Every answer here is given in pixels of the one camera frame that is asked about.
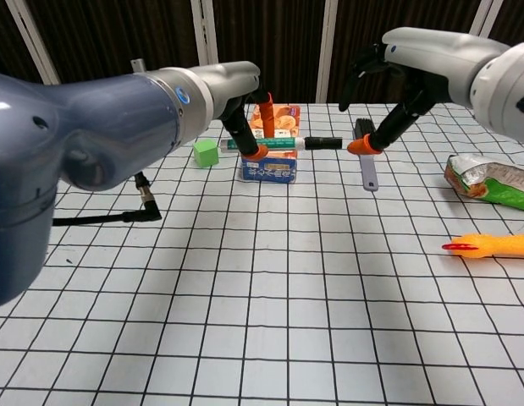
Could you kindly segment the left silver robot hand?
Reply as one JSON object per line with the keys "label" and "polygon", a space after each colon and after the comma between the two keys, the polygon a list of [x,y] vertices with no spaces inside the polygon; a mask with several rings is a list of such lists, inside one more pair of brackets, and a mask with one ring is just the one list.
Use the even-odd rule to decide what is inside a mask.
{"label": "left silver robot hand", "polygon": [[261,70],[248,61],[222,63],[217,68],[217,80],[211,84],[215,118],[222,122],[243,157],[259,161],[268,148],[257,144],[245,116],[245,104],[251,99],[261,107],[272,101],[262,83]]}

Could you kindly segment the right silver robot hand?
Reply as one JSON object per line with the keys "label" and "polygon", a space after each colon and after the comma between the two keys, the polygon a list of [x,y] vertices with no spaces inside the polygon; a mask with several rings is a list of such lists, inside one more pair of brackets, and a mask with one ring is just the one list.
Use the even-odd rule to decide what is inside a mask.
{"label": "right silver robot hand", "polygon": [[350,142],[347,151],[357,156],[381,153],[438,103],[471,107],[477,74],[509,49],[495,40],[453,31],[399,27],[386,32],[351,63],[339,110],[352,103],[362,77],[388,69],[405,77],[404,99],[377,129]]}

